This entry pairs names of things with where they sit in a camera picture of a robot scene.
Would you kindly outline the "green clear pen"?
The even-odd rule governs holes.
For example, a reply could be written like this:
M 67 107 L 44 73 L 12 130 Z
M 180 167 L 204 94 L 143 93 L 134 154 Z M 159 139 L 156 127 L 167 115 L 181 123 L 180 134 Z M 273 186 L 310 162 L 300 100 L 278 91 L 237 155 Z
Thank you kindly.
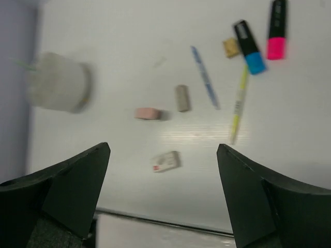
M 31 66 L 31 65 L 29 65 L 27 63 L 24 63 L 24 62 L 20 61 L 20 60 L 15 60 L 14 63 L 16 65 L 24 68 L 27 71 L 35 71 L 36 70 L 36 68 L 34 66 Z

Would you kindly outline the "pink capped black highlighter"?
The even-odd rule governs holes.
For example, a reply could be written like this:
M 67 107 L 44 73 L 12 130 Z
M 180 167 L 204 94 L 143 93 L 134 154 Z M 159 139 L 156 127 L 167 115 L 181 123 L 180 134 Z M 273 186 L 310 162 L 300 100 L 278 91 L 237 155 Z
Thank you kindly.
M 267 39 L 267 59 L 285 58 L 287 43 L 288 1 L 275 0 L 271 3 L 269 30 Z

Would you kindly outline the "white round container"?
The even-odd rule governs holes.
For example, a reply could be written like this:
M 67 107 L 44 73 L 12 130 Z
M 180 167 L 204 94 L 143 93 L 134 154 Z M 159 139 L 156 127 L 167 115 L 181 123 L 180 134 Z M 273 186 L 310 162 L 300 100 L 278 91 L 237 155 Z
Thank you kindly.
M 27 73 L 27 97 L 33 106 L 75 113 L 91 92 L 89 68 L 70 57 L 41 53 Z

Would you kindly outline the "yellow clear pen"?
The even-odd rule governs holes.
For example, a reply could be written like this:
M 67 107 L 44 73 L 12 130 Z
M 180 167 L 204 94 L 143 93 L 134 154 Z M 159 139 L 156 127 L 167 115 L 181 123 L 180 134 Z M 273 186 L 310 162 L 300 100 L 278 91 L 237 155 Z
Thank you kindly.
M 239 83 L 239 88 L 236 95 L 235 105 L 234 105 L 234 113 L 233 113 L 233 119 L 231 123 L 231 132 L 230 132 L 230 144 L 234 145 L 237 139 L 237 134 L 239 131 L 239 124 L 242 116 L 242 110 L 244 106 L 245 101 L 245 95 L 246 95 L 246 87 L 248 82 L 248 66 L 245 65 L 242 76 Z

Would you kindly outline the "white staple box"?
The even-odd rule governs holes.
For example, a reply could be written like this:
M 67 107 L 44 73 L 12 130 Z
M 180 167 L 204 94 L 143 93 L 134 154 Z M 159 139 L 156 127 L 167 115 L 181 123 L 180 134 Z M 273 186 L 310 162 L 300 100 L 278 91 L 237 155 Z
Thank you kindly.
M 180 167 L 180 157 L 177 151 L 169 151 L 155 156 L 151 160 L 154 173 L 162 173 Z

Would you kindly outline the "blue clear pen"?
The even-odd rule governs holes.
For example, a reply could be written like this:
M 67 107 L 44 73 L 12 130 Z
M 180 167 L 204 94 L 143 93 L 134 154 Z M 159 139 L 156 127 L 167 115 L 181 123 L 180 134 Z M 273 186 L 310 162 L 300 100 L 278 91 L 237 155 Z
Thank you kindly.
M 192 51 L 192 54 L 193 54 L 193 58 L 195 60 L 195 63 L 198 67 L 198 70 L 199 70 L 199 73 L 201 75 L 201 78 L 202 78 L 202 81 L 205 85 L 205 88 L 206 88 L 206 91 L 207 91 L 207 94 L 212 102 L 212 105 L 214 106 L 215 109 L 219 109 L 219 103 L 218 103 L 218 100 L 217 100 L 217 97 L 216 97 L 216 94 L 213 90 L 213 87 L 212 87 L 212 83 L 210 81 L 210 78 L 208 76 L 208 73 L 207 73 L 207 70 L 203 64 L 203 60 L 199 54 L 199 51 L 196 47 L 194 46 L 191 46 L 191 51 Z

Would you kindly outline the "small tan eraser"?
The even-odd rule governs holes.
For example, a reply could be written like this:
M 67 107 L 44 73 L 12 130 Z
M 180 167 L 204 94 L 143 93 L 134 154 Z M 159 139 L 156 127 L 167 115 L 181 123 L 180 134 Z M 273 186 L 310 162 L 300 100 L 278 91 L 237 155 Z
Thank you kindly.
M 236 39 L 229 38 L 222 43 L 227 58 L 232 58 L 240 53 Z

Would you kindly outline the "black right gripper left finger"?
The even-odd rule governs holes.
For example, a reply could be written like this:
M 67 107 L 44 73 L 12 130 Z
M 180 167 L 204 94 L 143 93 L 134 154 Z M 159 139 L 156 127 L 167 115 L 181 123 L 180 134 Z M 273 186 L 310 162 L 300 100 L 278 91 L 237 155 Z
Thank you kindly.
M 1 247 L 81 247 L 110 158 L 108 143 L 1 183 Z

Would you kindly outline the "blue capped black highlighter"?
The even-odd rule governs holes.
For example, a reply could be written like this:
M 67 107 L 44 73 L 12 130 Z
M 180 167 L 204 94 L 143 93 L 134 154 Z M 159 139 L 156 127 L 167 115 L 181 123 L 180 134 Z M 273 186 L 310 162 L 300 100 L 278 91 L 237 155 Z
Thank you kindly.
M 250 74 L 256 75 L 264 72 L 266 65 L 248 23 L 240 20 L 233 25 L 233 29 Z

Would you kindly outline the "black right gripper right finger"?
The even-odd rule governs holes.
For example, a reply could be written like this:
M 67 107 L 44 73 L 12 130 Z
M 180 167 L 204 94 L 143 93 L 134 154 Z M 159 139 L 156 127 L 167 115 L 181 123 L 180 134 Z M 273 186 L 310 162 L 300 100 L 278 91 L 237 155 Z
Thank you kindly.
M 287 177 L 226 144 L 219 175 L 237 247 L 330 247 L 330 190 Z

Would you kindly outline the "beige long eraser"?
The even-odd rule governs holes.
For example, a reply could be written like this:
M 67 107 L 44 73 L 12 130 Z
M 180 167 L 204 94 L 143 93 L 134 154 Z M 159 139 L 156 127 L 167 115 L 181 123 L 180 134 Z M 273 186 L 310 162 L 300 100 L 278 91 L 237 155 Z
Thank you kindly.
M 186 85 L 177 85 L 175 87 L 175 99 L 179 112 L 183 113 L 191 110 L 189 91 Z

